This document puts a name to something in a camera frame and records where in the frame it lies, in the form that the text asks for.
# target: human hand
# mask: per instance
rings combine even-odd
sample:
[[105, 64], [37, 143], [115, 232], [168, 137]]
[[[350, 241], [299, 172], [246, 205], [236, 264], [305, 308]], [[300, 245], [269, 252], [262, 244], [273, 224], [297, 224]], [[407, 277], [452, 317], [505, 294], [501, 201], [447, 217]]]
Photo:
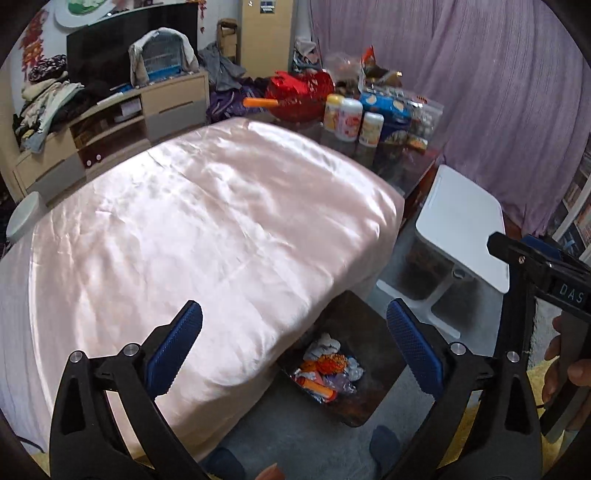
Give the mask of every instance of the human hand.
[[[554, 330], [558, 333], [561, 332], [562, 318], [556, 317], [552, 321]], [[560, 355], [560, 335], [554, 337], [544, 359], [552, 360], [553, 358]], [[591, 387], [591, 359], [582, 359], [569, 366], [568, 370], [569, 380], [578, 385], [579, 387]], [[544, 377], [544, 388], [542, 389], [542, 401], [547, 403], [552, 398], [552, 395], [558, 390], [558, 359], [550, 365], [550, 368], [546, 372]], [[567, 430], [580, 430], [580, 428], [587, 420], [587, 417], [591, 413], [591, 395], [587, 397], [587, 400], [583, 403], [583, 406], [576, 414], [575, 418], [570, 422]]]

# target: bed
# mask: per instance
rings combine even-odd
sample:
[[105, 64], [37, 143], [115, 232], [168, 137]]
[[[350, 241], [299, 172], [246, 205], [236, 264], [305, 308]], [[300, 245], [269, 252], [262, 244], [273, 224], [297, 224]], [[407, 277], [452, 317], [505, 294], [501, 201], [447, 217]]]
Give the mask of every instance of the bed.
[[0, 262], [0, 408], [17, 435], [46, 449], [69, 353], [141, 343], [192, 299], [203, 330], [156, 402], [202, 458], [332, 298], [369, 293], [403, 206], [352, 160], [247, 119], [137, 155], [59, 204]]

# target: glass tabletop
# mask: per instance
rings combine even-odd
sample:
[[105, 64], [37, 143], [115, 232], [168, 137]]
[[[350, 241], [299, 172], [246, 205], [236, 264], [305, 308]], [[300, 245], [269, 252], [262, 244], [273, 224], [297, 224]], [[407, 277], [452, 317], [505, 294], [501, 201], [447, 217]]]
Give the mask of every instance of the glass tabletop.
[[410, 196], [437, 158], [437, 153], [430, 150], [422, 154], [394, 145], [380, 144], [378, 148], [368, 148], [357, 142], [343, 142], [326, 131], [320, 122], [293, 124], [278, 120], [268, 112], [251, 115], [249, 118], [297, 132], [324, 147], [342, 153], [387, 181], [404, 199]]

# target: white tabletop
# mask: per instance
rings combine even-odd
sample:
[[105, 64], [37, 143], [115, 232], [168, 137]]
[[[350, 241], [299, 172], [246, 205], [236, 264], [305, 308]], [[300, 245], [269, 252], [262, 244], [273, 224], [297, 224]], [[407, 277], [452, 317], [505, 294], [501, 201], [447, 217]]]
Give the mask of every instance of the white tabletop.
[[418, 219], [417, 234], [436, 251], [497, 289], [509, 290], [509, 266], [486, 248], [505, 233], [501, 205], [490, 193], [442, 165]]

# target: flat screen tv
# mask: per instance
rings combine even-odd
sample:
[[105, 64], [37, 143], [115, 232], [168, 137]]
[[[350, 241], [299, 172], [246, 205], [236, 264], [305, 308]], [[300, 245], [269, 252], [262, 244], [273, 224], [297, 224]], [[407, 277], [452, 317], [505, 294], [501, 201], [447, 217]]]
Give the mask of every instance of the flat screen tv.
[[159, 5], [83, 27], [67, 36], [70, 80], [83, 85], [103, 80], [113, 91], [129, 83], [129, 46], [160, 27], [184, 33], [197, 51], [197, 18], [197, 3]]

